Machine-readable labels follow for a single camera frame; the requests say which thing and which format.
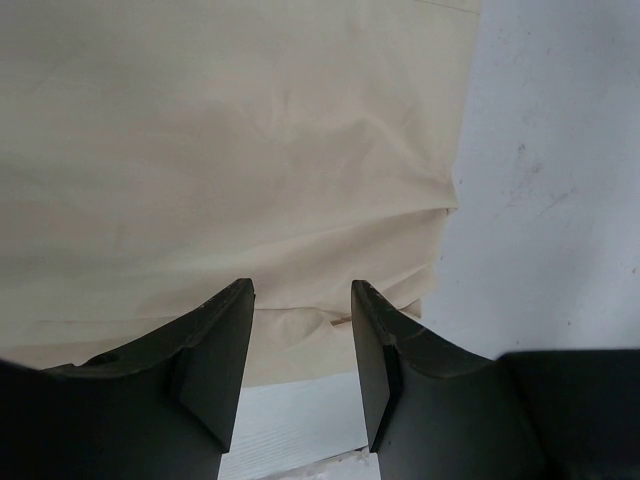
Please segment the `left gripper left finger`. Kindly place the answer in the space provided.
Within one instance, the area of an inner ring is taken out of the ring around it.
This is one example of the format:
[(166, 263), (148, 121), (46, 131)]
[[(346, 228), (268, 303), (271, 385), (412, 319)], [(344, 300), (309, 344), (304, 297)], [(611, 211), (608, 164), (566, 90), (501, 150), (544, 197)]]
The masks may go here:
[(86, 363), (1, 365), (5, 479), (214, 479), (230, 449), (254, 313), (239, 279)]

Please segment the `beige trousers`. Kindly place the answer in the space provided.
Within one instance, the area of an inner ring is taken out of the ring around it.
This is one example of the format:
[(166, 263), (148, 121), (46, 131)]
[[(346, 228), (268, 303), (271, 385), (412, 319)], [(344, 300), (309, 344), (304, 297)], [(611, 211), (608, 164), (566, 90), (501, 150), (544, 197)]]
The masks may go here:
[(5, 1), (1, 355), (82, 364), (252, 280), (244, 382), (434, 285), (477, 1)]

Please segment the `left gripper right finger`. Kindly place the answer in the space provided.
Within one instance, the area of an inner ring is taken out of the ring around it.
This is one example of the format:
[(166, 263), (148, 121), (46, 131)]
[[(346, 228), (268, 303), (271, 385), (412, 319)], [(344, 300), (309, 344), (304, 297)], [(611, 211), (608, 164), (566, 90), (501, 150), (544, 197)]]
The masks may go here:
[(385, 479), (635, 479), (637, 350), (473, 354), (351, 287), (369, 449)]

